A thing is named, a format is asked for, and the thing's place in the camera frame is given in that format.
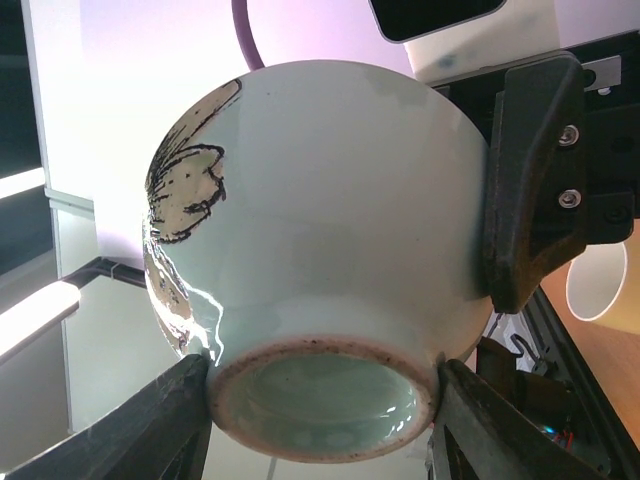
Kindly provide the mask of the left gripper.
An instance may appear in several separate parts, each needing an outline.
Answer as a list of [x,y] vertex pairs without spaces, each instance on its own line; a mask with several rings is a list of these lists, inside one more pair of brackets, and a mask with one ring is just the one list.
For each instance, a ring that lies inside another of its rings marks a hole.
[[590,245],[639,218],[639,31],[564,50],[429,83],[491,139],[482,258],[499,313],[585,250],[586,205]]

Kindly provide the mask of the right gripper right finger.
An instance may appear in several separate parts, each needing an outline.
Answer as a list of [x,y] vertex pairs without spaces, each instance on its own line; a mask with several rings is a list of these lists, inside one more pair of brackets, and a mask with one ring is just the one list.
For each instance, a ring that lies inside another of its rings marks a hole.
[[545,437],[463,362],[438,367],[435,479],[601,479]]

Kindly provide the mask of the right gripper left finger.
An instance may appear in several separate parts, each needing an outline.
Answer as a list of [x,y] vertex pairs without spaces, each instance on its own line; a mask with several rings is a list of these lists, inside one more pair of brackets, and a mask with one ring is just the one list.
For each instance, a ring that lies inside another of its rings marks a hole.
[[93,425],[3,479],[200,479],[210,440],[209,360],[184,357]]

